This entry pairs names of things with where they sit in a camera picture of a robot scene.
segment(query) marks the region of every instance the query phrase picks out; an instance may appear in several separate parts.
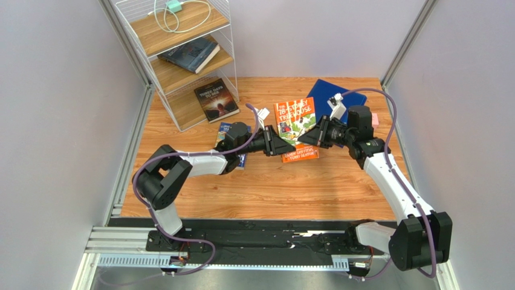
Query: power adapter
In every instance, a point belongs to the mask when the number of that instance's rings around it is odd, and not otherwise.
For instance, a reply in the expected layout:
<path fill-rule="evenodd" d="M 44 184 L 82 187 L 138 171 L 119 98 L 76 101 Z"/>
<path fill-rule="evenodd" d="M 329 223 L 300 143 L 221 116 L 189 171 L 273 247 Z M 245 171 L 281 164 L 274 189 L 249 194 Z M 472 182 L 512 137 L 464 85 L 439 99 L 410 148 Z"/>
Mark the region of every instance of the power adapter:
<path fill-rule="evenodd" d="M 174 13 L 177 13 L 183 9 L 181 3 L 178 0 L 170 0 L 166 2 L 166 7 L 169 11 Z"/>

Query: gray floor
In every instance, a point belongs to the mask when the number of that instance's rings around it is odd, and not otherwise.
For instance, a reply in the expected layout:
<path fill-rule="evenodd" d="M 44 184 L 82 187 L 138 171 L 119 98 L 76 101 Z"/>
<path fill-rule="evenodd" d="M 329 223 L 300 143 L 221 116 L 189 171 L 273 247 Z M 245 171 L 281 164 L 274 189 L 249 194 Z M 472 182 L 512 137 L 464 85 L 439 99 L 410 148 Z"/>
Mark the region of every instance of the gray floor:
<path fill-rule="evenodd" d="M 384 266 L 374 259 L 373 272 Z M 158 274 L 152 268 L 97 268 L 97 275 L 109 283 L 126 283 Z M 223 290 L 275 290 L 275 289 L 438 289 L 434 280 L 418 271 L 399 272 L 392 265 L 379 279 L 366 282 L 349 280 L 345 275 L 321 271 L 266 271 L 266 270 L 202 270 L 184 277 L 157 277 L 132 286 L 114 288 L 94 281 L 93 290 L 102 289 L 223 289 Z"/>

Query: blue book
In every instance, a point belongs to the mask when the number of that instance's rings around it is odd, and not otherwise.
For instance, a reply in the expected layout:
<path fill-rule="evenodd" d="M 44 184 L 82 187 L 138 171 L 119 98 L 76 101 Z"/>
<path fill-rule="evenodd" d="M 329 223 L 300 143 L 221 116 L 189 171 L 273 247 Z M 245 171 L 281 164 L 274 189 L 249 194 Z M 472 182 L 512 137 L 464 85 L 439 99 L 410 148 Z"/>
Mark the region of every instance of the blue book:
<path fill-rule="evenodd" d="M 318 79 L 313 86 L 313 89 L 308 94 L 308 97 L 313 97 L 315 101 L 315 114 L 317 117 L 317 123 L 320 121 L 323 115 L 331 115 L 332 109 L 327 104 L 329 98 L 334 95 L 349 91 L 348 89 L 344 89 L 341 86 L 333 85 L 332 83 L 328 83 L 324 80 Z M 363 106 L 366 102 L 366 97 L 363 94 L 358 92 L 353 92 L 352 94 L 346 95 L 343 97 L 342 103 L 346 108 L 351 106 Z M 340 121 L 347 123 L 347 112 L 343 114 Z"/>
<path fill-rule="evenodd" d="M 225 139 L 225 133 L 227 133 L 231 129 L 230 123 L 220 123 L 220 128 L 218 129 L 218 135 L 216 136 L 216 143 L 215 146 L 218 144 L 218 142 Z M 236 169 L 245 169 L 245 163 L 247 162 L 247 154 L 243 154 L 239 156 L 239 164 Z"/>
<path fill-rule="evenodd" d="M 165 51 L 157 57 L 198 74 L 218 51 L 220 51 L 218 43 L 199 37 Z"/>

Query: white wall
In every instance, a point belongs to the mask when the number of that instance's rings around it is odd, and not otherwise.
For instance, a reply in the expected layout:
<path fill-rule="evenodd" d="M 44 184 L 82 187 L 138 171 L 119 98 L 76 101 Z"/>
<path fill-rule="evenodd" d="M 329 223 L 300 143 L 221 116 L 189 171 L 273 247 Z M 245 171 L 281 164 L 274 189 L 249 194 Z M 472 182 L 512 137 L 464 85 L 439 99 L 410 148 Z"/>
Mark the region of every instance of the white wall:
<path fill-rule="evenodd" d="M 382 77 L 424 0 L 230 0 L 238 76 Z"/>
<path fill-rule="evenodd" d="M 515 3 L 439 1 L 389 92 L 421 196 L 454 222 L 461 289 L 515 283 Z"/>
<path fill-rule="evenodd" d="M 143 83 L 97 1 L 0 5 L 0 289 L 69 289 Z"/>

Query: orange book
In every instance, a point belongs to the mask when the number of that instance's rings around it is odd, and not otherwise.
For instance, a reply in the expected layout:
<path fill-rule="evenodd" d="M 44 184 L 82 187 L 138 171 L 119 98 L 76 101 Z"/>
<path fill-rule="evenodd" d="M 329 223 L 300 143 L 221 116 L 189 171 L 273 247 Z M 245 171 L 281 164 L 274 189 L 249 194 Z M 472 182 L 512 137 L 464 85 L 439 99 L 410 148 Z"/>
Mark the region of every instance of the orange book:
<path fill-rule="evenodd" d="M 318 148 L 297 141 L 299 136 L 308 132 L 317 123 L 313 98 L 276 103 L 274 108 L 279 136 L 297 149 L 295 152 L 283 154 L 282 162 L 318 158 Z"/>

